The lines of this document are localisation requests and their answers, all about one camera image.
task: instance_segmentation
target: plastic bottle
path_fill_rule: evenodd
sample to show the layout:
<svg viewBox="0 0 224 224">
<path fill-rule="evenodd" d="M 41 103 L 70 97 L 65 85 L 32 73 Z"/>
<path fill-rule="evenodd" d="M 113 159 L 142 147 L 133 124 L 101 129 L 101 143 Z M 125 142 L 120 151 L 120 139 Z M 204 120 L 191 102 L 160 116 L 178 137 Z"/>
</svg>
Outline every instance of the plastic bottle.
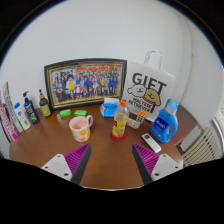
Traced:
<svg viewBox="0 0 224 224">
<path fill-rule="evenodd" d="M 50 107 L 48 104 L 48 100 L 44 97 L 44 94 L 41 93 L 41 89 L 39 90 L 40 92 L 40 109 L 42 111 L 42 114 L 45 117 L 48 117 L 51 115 Z"/>
<path fill-rule="evenodd" d="M 125 126 L 129 118 L 127 105 L 128 101 L 121 99 L 120 105 L 114 112 L 114 124 L 111 132 L 111 138 L 116 142 L 123 141 L 126 138 Z"/>
<path fill-rule="evenodd" d="M 19 121 L 21 122 L 23 129 L 27 130 L 31 126 L 31 124 L 28 121 L 28 119 L 26 118 L 26 115 L 23 113 L 20 103 L 19 102 L 16 103 L 14 108 L 15 108 L 16 116 L 18 117 Z"/>
<path fill-rule="evenodd" d="M 162 143 L 166 143 L 176 133 L 178 128 L 178 120 L 176 111 L 179 103 L 171 99 L 166 108 L 160 110 L 159 115 L 153 122 L 150 131 Z"/>
<path fill-rule="evenodd" d="M 23 96 L 25 97 L 24 108 L 29 116 L 31 123 L 37 124 L 40 120 L 39 120 L 39 117 L 37 116 L 37 113 L 34 109 L 32 101 L 26 97 L 27 93 L 28 93 L 28 91 L 23 93 Z"/>
</svg>

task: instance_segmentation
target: picture frame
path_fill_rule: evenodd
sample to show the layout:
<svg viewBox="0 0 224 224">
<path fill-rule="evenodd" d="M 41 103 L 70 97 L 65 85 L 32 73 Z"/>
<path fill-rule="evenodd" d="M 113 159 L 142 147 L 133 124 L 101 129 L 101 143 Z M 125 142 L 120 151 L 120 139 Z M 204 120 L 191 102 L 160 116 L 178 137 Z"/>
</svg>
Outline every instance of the picture frame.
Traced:
<svg viewBox="0 0 224 224">
<path fill-rule="evenodd" d="M 101 104 L 105 97 L 121 99 L 127 61 L 78 59 L 44 66 L 51 109 Z"/>
</svg>

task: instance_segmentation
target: radiator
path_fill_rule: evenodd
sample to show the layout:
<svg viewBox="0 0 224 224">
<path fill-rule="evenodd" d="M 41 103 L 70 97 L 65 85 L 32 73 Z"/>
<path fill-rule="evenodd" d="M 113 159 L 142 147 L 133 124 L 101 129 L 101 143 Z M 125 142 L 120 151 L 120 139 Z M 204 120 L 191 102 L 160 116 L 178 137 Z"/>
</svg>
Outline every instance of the radiator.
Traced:
<svg viewBox="0 0 224 224">
<path fill-rule="evenodd" d="M 184 167 L 221 158 L 215 139 L 208 128 L 182 157 Z"/>
</svg>

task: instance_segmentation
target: white paper bag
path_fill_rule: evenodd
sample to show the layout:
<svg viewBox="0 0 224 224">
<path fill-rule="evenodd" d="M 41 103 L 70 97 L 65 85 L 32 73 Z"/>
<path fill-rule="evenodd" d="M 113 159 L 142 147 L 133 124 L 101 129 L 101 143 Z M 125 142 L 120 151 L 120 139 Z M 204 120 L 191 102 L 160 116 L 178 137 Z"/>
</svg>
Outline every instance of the white paper bag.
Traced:
<svg viewBox="0 0 224 224">
<path fill-rule="evenodd" d="M 151 53 L 159 53 L 159 69 L 149 67 L 148 61 Z M 128 61 L 123 99 L 128 100 L 128 109 L 137 114 L 144 111 L 147 120 L 154 121 L 159 111 L 166 105 L 174 92 L 176 77 L 161 68 L 162 55 L 160 52 L 147 52 L 144 64 Z"/>
</svg>

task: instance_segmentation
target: yellow bottle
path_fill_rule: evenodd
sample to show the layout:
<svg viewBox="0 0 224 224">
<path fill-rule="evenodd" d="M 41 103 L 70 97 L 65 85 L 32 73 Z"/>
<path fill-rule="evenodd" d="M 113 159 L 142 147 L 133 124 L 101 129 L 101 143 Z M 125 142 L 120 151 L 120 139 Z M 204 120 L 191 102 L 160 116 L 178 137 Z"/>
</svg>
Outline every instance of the yellow bottle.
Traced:
<svg viewBox="0 0 224 224">
<path fill-rule="evenodd" d="M 116 142 L 123 141 L 126 138 L 125 126 L 129 118 L 129 111 L 127 108 L 128 101 L 121 99 L 120 105 L 114 112 L 114 124 L 111 133 L 112 140 Z"/>
</svg>

